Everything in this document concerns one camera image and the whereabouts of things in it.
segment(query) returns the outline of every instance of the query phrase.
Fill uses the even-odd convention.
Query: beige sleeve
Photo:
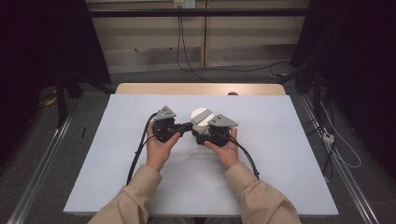
[[[147,223],[152,198],[162,179],[151,167],[140,166],[129,185],[123,187],[89,223]]]
[[[239,201],[243,223],[301,223],[291,201],[258,180],[244,163],[231,167],[225,176]]]

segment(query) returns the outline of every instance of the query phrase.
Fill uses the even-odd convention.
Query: electrical cable
[[[324,113],[326,114],[326,117],[328,118],[328,120],[330,120],[330,116],[329,116],[329,114],[327,113],[327,111],[326,111],[326,108],[324,107],[324,104],[322,103],[322,102],[320,102],[320,104],[321,104],[321,106],[323,107],[323,111],[324,111]],[[341,136],[341,134],[339,133],[339,132],[337,132],[337,130],[335,129],[335,127],[332,125],[332,123],[330,122],[330,125],[332,126],[332,128],[333,128],[333,130],[334,130],[334,132],[344,141],[344,143],[346,143],[346,145],[352,150],[352,152],[356,155],[356,157],[358,158],[358,160],[359,160],[359,164],[358,165],[351,165],[351,164],[349,164],[349,163],[347,163],[346,161],[344,161],[342,158],[341,158],[341,156],[339,155],[339,154],[337,154],[337,153],[335,153],[335,151],[331,148],[331,146],[329,145],[329,147],[330,147],[330,151],[334,154],[334,157],[336,157],[339,161],[341,161],[344,165],[346,165],[346,166],[349,166],[349,167],[351,167],[351,168],[359,168],[359,167],[361,167],[361,158],[359,157],[359,155],[358,155],[358,153],[355,151],[355,149],[353,149],[353,147]]]
[[[183,41],[183,49],[184,49],[184,55],[186,57],[186,61],[187,61],[187,65],[189,66],[190,70],[185,70],[180,66],[180,63],[178,61],[178,51],[180,48],[180,37],[182,38]],[[181,17],[178,17],[178,41],[177,41],[177,65],[178,67],[182,70],[182,71],[187,71],[187,72],[192,72],[196,77],[205,80],[205,81],[209,81],[209,82],[213,82],[213,83],[217,83],[214,80],[205,78],[205,77],[200,77],[198,76],[198,74],[196,74],[196,72],[191,68],[190,66],[190,62],[189,62],[189,58],[187,57],[187,51],[186,51],[186,43],[184,41],[184,28],[183,28],[183,19]]]
[[[323,127],[323,124],[324,124],[325,121],[326,121],[326,117],[325,117],[324,119],[320,119],[320,120],[319,120],[318,127],[317,127],[315,130],[312,130],[312,131],[309,132],[309,133],[305,133],[305,135],[308,136],[308,135],[310,135],[310,134],[312,134],[312,133],[315,133],[316,131],[320,130],[320,129]]]
[[[332,125],[334,125],[334,123],[335,123],[335,120],[334,120],[334,113],[333,113],[333,111],[332,111],[332,106],[331,106],[331,98],[330,98],[330,94],[329,94],[329,92],[328,92],[328,90],[326,89],[326,90],[324,90],[325,91],[325,97],[323,98],[323,101],[326,103],[326,105],[325,105],[325,110],[326,110],[326,107],[329,107],[329,109],[330,109],[330,111],[331,111],[331,113],[332,113],[332,116],[331,116],[331,118],[329,119],[329,122],[332,124]],[[331,134],[332,134],[332,136],[334,136],[334,128],[332,127],[332,130],[331,130]],[[328,152],[328,158],[327,158],[327,160],[326,160],[326,162],[325,162],[325,165],[324,165],[324,167],[323,167],[323,170],[322,170],[322,174],[324,175],[324,173],[325,173],[325,171],[326,171],[326,168],[327,168],[327,165],[328,165],[328,163],[330,162],[330,176],[328,176],[330,179],[329,180],[332,180],[332,154],[333,154],[333,152],[334,152],[334,147],[335,147],[335,139],[333,140],[333,142],[332,142],[332,145],[331,145],[331,151],[330,151],[330,153]]]
[[[309,125],[313,124],[314,121],[318,121],[316,117],[313,117],[311,120],[308,120],[308,121],[302,123],[301,126],[303,126],[303,128],[306,128]]]
[[[253,159],[251,158],[251,156],[250,156],[250,154],[248,153],[248,151],[247,151],[244,147],[242,147],[242,146],[238,143],[238,141],[236,141],[236,139],[233,138],[232,136],[230,136],[229,141],[232,142],[232,143],[234,143],[234,144],[236,144],[238,147],[240,147],[240,148],[242,149],[242,151],[243,151],[243,152],[245,153],[245,155],[247,156],[247,160],[250,162],[251,168],[253,169],[253,174],[257,177],[257,179],[260,180],[260,178],[259,178],[260,173],[259,173],[259,171],[257,170],[256,164],[254,164],[254,161],[253,161]]]
[[[181,41],[182,41],[182,43],[183,43],[184,55],[185,55],[185,58],[186,58],[186,61],[187,61],[187,65],[188,65],[189,69],[186,69],[186,68],[181,67],[180,61],[179,61],[179,59],[178,59],[178,53],[179,53],[179,49],[180,49],[180,38],[181,38]],[[273,74],[272,74],[272,67],[273,67],[274,65],[277,65],[277,64],[280,64],[280,63],[290,63],[290,62],[286,62],[286,61],[277,62],[277,63],[272,63],[272,64],[270,64],[270,65],[266,65],[266,66],[264,66],[264,67],[252,68],[252,69],[246,69],[246,70],[227,69],[227,68],[197,68],[197,69],[193,69],[193,68],[191,67],[191,65],[190,65],[189,58],[188,58],[188,56],[187,56],[186,43],[185,43],[185,40],[184,40],[183,19],[182,19],[181,17],[178,17],[177,66],[178,66],[179,69],[182,70],[182,71],[185,71],[185,72],[193,72],[194,75],[195,75],[196,77],[200,78],[200,79],[203,79],[203,80],[205,80],[205,81],[210,81],[210,82],[217,83],[216,81],[210,80],[210,79],[208,79],[208,78],[200,77],[200,76],[198,76],[198,74],[196,74],[195,72],[198,72],[198,71],[254,72],[254,71],[260,71],[260,70],[263,70],[263,69],[266,69],[266,68],[270,68],[270,69],[271,69],[271,79],[270,79],[270,81],[271,81],[271,80],[272,80],[272,77],[273,77]]]
[[[127,178],[127,181],[126,181],[126,185],[128,185],[129,182],[130,182],[131,179],[132,179],[132,175],[134,174],[134,168],[136,167],[137,160],[139,159],[139,156],[140,156],[140,153],[142,152],[143,146],[147,143],[147,141],[148,141],[151,137],[154,136],[154,135],[151,136],[146,142],[144,142],[145,136],[146,136],[146,132],[147,132],[147,130],[148,130],[149,123],[151,122],[152,118],[154,118],[157,114],[158,114],[158,113],[152,114],[152,115],[149,117],[148,122],[146,123],[145,131],[143,131],[143,135],[142,135],[142,139],[140,140],[139,147],[137,148],[137,151],[134,153],[134,161],[133,161],[132,164],[131,164],[131,168],[130,168],[130,170],[129,170],[129,174],[128,174],[128,178]]]
[[[293,9],[295,9],[295,8],[296,8],[296,0],[293,0]],[[296,17],[293,17],[293,18],[294,18],[294,24],[296,25],[297,35],[300,36],[301,34],[300,34],[300,30],[298,29]]]

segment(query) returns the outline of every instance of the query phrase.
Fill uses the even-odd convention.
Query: black curtain
[[[92,19],[64,14],[70,11],[88,12],[85,0],[0,3],[0,162],[23,135],[38,92],[55,85],[57,74],[111,82]]]
[[[396,20],[392,9],[390,1],[350,1],[322,74],[357,134],[396,179]]]

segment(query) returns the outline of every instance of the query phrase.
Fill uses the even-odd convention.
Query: gray plastic part
[[[164,106],[160,111],[158,111],[158,114],[154,117],[154,120],[170,119],[174,118],[175,116],[175,112],[169,109],[168,106]]]
[[[238,126],[238,123],[225,117],[224,115],[216,115],[212,120],[210,120],[209,125],[216,127],[233,127]]]
[[[206,109],[201,114],[199,114],[199,115],[195,116],[193,119],[191,119],[191,121],[194,124],[199,124],[202,120],[209,117],[212,113],[213,113],[212,111],[210,111],[209,109]]]

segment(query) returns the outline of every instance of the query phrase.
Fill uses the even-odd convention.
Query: metal frame
[[[313,121],[313,124],[315,128],[318,129],[318,135],[319,138],[322,136],[322,131],[318,128],[319,124],[318,121],[315,119],[315,113],[312,111],[311,108],[313,108],[312,102],[309,100],[307,96],[302,96],[300,95],[300,99],[303,102],[304,108],[306,110],[306,113],[308,114],[309,118],[311,118]],[[331,148],[329,145],[325,144],[327,152],[331,153]],[[338,153],[338,156],[340,156],[337,148],[334,148],[334,152]],[[358,208],[359,212],[361,213],[361,217],[364,220],[365,223],[367,224],[378,224],[379,220],[375,216],[374,209],[370,205],[369,201],[367,200],[366,196],[364,195],[363,191],[358,185],[358,182],[355,180],[353,177],[352,173],[350,173],[349,168],[343,164],[341,161],[339,161],[334,154],[331,154],[331,159],[332,162],[337,169],[339,175],[341,176],[341,179],[343,180],[346,189],[349,192],[350,197],[352,198],[353,202],[355,203],[356,207]]]
[[[182,8],[182,9],[93,9],[80,10],[35,10],[26,13],[43,16],[89,16],[105,17],[302,17],[323,16],[333,13],[329,8]]]
[[[26,219],[30,211],[30,208],[33,205],[33,202],[35,201],[35,196],[37,195],[42,183],[44,182],[44,179],[46,177],[48,169],[50,168],[53,158],[55,157],[58,148],[61,146],[64,136],[70,125],[71,119],[77,110],[79,100],[76,101],[77,101],[76,105],[74,105],[72,112],[65,119],[64,124],[60,128],[56,129],[55,134],[53,135],[52,140],[49,143],[49,147],[47,148],[47,151],[44,154],[43,159],[41,160],[40,164],[35,170],[35,174],[33,175],[27,188],[25,189],[20,200],[18,201],[7,224],[22,224]]]

